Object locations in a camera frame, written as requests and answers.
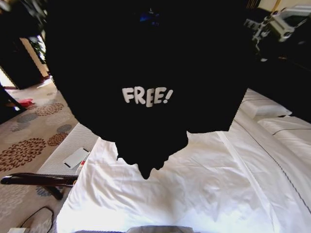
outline white duvet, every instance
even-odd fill
[[[202,233],[311,232],[311,172],[248,116],[235,119],[229,132],[188,134],[188,146],[148,180],[116,160],[114,143],[98,139],[57,231],[178,225]]]

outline cable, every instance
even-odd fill
[[[52,229],[52,227],[53,227],[54,211],[53,211],[52,209],[50,209],[49,207],[47,207],[47,206],[41,207],[41,208],[38,209],[36,212],[34,212],[32,215],[30,215],[30,216],[21,224],[20,228],[23,227],[23,225],[25,224],[25,222],[27,222],[28,219],[30,219],[32,216],[34,216],[36,213],[38,213],[38,212],[39,212],[40,210],[42,210],[42,209],[48,209],[48,210],[51,212],[51,214],[52,214],[52,216],[51,216],[51,227],[50,227],[49,230],[47,231],[47,233],[49,233],[49,231],[50,231],[50,230]]]

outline white pillow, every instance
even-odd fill
[[[292,114],[291,111],[282,105],[251,89],[247,89],[240,109],[251,118],[256,116],[277,117]]]
[[[311,124],[294,116],[263,119],[258,124],[311,169]]]

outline patterned carpet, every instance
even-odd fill
[[[77,124],[65,100],[53,83],[25,90],[8,90],[15,99],[34,99],[35,105],[0,125],[0,177],[17,172],[37,172],[50,154]],[[0,184],[0,233],[20,226],[32,213],[48,206],[55,217],[69,188],[62,188],[64,198],[57,201],[43,188]],[[31,233],[45,233],[51,214],[42,210],[25,226]],[[55,226],[50,231],[56,232]]]

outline wooden armrest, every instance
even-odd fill
[[[34,173],[14,173],[1,179],[1,184],[25,184],[39,186],[72,187],[78,176],[42,175]]]

